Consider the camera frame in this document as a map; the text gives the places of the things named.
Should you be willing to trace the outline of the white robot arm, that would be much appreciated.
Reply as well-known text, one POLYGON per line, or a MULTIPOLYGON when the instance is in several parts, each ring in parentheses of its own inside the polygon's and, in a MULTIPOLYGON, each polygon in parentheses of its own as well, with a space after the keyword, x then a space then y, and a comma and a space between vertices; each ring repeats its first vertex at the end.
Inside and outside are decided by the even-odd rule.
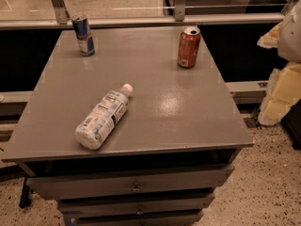
POLYGON ((278 55, 291 62, 301 62, 301 0, 285 16, 278 35, 278 55))

